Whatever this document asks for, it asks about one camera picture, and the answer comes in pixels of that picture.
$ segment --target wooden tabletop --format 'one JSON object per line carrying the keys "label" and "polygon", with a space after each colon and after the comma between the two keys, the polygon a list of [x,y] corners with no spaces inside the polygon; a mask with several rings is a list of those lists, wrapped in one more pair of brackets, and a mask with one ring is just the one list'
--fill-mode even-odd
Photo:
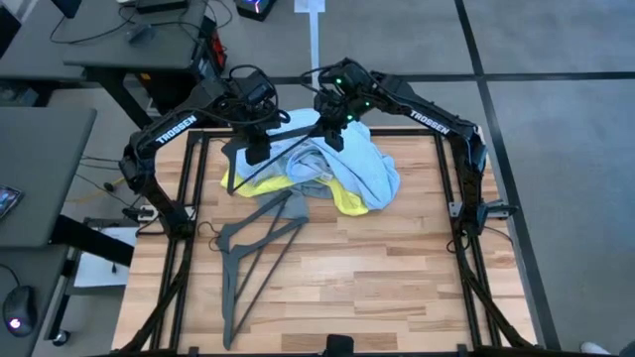
{"label": "wooden tabletop", "polygon": [[[171,196],[177,194],[186,136],[162,149],[157,158],[157,177]],[[451,235],[434,139],[373,137],[373,142],[395,159],[402,181],[395,200],[382,211],[350,217],[339,213],[332,200],[309,198],[311,223],[298,235],[230,352],[318,352],[329,333],[353,336],[358,352],[452,351],[458,343],[470,344],[456,260],[445,249]],[[229,196],[220,187],[227,167],[222,145],[210,143],[198,220],[211,222],[217,230],[258,208],[255,199]],[[194,163],[197,156],[194,151]],[[194,173],[192,168],[190,180]],[[452,181],[456,187],[455,175]],[[498,197],[490,167],[483,194],[486,200]],[[262,238],[272,220],[259,218],[233,236],[233,243]],[[502,221],[490,220],[487,225],[507,231]],[[158,224],[151,228],[161,229]],[[225,352],[221,257],[207,245],[213,235],[201,227],[195,238],[181,352],[190,346],[198,346],[201,353]],[[283,237],[265,249],[238,303],[236,320],[287,241]],[[510,241],[490,230],[480,241],[494,300],[518,331],[535,342]],[[154,308],[167,242],[163,236],[140,236],[137,241],[113,348],[125,344]],[[250,263],[250,257],[243,259],[242,276]],[[480,303],[477,307],[487,343],[483,309]],[[166,321],[172,321],[171,311]],[[169,339],[169,323],[166,326],[163,345]]]}

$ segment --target yellow cloth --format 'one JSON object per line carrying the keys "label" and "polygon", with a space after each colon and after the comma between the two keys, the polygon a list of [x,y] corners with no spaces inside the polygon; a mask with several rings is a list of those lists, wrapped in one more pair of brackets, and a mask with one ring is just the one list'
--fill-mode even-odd
{"label": "yellow cloth", "polygon": [[[228,180],[229,172],[226,172],[225,175],[222,177],[220,185],[227,188]],[[330,180],[317,178],[316,181],[325,184],[328,186],[328,188],[330,188],[330,191],[333,194],[333,201],[335,203],[335,206],[343,214],[357,216],[368,213],[368,207],[366,207],[364,202],[361,200],[361,197],[344,189],[344,186],[341,185],[337,178],[332,178]],[[234,185],[239,185],[242,182],[243,178],[239,175],[236,175]],[[277,191],[292,185],[294,185],[294,183],[289,178],[279,176],[264,179],[257,185],[251,182],[247,182],[240,188],[238,188],[236,192],[238,192],[238,194],[243,197],[253,197],[258,194]]]}

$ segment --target desk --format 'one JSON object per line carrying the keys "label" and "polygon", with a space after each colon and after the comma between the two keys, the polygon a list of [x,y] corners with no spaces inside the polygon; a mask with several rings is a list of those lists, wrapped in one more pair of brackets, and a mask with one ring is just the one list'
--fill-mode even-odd
{"label": "desk", "polygon": [[[0,182],[24,192],[0,220],[0,262],[35,288],[39,315],[37,329],[25,338],[0,327],[0,345],[12,356],[31,355],[69,246],[130,263],[132,247],[60,215],[95,116],[92,109],[0,108]],[[14,282],[1,274],[3,300]],[[53,337],[61,321],[54,320]]]}
{"label": "desk", "polygon": [[[119,16],[120,6],[116,1],[83,0],[74,19],[60,26],[58,39],[76,39],[89,34],[99,34],[113,29],[125,20]],[[133,9],[124,9],[122,16],[128,18]],[[200,26],[205,5],[200,0],[191,0],[190,8],[181,21]],[[178,21],[183,9],[147,15],[135,15],[132,21],[161,23]],[[126,33],[133,25],[94,41],[77,46],[68,46],[63,62],[86,67],[88,77],[97,80],[121,105],[128,116],[140,127],[152,122],[145,110],[123,86],[124,76],[135,70],[185,70],[192,64],[198,30],[185,25],[186,33],[178,25],[155,27],[156,36],[145,45],[131,46]]]}
{"label": "desk", "polygon": [[62,12],[51,1],[38,1],[11,46],[0,59],[0,78],[36,81],[85,81],[81,66],[66,65],[66,45],[49,40]]}
{"label": "desk", "polygon": [[[187,135],[179,136],[157,156],[157,178],[172,197],[177,196],[186,139]],[[359,352],[453,351],[457,343],[470,344],[456,259],[445,250],[451,235],[434,139],[399,136],[373,137],[373,141],[395,159],[401,175],[395,200],[383,211],[349,217],[339,213],[331,200],[310,198],[311,222],[273,275],[230,352],[318,352],[329,333],[352,335]],[[257,209],[254,199],[229,196],[220,187],[227,167],[222,145],[210,142],[198,213],[199,222],[210,221],[216,229]],[[445,152],[452,167],[449,146]],[[190,180],[195,169],[191,168]],[[456,187],[455,176],[451,177]],[[483,192],[486,200],[498,197],[491,168],[486,170]],[[245,244],[264,236],[272,219],[259,218],[232,241]],[[488,225],[506,230],[502,221],[490,220]],[[200,353],[225,353],[221,258],[207,248],[212,236],[202,227],[195,237],[182,353],[190,346],[198,346]],[[265,249],[238,303],[237,319],[287,239]],[[510,242],[491,231],[483,232],[480,242],[494,300],[523,337],[535,341]],[[161,236],[138,239],[113,348],[128,342],[152,311],[167,244]],[[243,277],[250,263],[250,258],[241,262]],[[480,303],[477,312],[483,343],[488,343]],[[172,321],[170,311],[165,321]],[[163,333],[166,346],[169,323]]]}

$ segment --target computer mouse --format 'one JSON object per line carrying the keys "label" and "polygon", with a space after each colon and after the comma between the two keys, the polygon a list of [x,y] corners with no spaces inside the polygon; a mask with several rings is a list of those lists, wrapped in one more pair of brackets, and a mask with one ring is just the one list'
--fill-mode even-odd
{"label": "computer mouse", "polygon": [[136,25],[126,33],[126,41],[130,45],[143,45],[155,37],[156,30],[152,25]]}
{"label": "computer mouse", "polygon": [[35,291],[29,286],[19,286],[7,294],[2,304],[2,317],[9,332],[16,337],[31,334],[38,322]]}

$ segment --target light blue cloth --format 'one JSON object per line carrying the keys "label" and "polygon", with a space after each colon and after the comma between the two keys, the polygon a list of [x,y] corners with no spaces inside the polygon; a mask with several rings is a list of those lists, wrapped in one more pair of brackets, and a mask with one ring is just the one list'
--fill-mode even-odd
{"label": "light blue cloth", "polygon": [[[319,114],[312,109],[290,111],[291,122],[279,129],[268,130],[269,135],[315,124]],[[386,207],[397,194],[400,178],[395,162],[379,152],[370,141],[370,130],[364,124],[352,122],[343,130],[344,150],[337,152],[324,138],[309,138],[254,178],[254,183],[274,176],[287,176],[295,183],[313,179],[330,180],[335,176],[344,188],[361,196],[368,209]],[[271,158],[300,140],[301,137],[272,143]],[[249,166],[244,150],[238,152],[236,172],[247,178],[265,163]]]}

